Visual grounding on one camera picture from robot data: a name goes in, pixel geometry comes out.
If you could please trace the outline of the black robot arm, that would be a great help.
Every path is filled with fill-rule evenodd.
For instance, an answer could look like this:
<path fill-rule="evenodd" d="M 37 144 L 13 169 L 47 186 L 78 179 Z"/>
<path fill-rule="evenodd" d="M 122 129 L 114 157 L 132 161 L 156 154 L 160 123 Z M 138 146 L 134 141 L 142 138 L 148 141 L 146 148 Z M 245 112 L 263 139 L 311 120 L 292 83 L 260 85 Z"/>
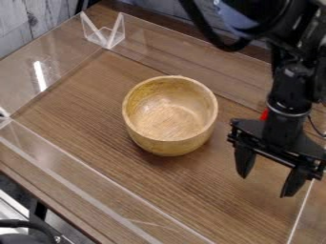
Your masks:
<path fill-rule="evenodd" d="M 326 149 L 304 134 L 315 103 L 326 102 L 326 0 L 213 0 L 237 39 L 227 43 L 194 0 L 177 0 L 205 40 L 221 51 L 243 50 L 261 39 L 271 50 L 272 87 L 260 120 L 231 120 L 236 172 L 249 174 L 261 155 L 289 167 L 280 196 L 296 194 L 326 170 Z"/>

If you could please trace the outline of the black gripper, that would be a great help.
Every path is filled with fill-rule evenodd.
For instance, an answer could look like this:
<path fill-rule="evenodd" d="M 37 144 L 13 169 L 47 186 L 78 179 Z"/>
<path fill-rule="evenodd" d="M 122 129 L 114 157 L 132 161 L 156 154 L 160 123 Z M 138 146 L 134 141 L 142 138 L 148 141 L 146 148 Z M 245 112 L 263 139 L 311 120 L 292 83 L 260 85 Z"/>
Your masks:
<path fill-rule="evenodd" d="M 291 168 L 280 197 L 292 197 L 305 181 L 320 180 L 326 170 L 326 151 L 300 132 L 292 141 L 280 132 L 265 132 L 264 121 L 232 119 L 227 140 L 233 146 L 235 169 L 245 178 L 255 165 L 256 155 Z"/>

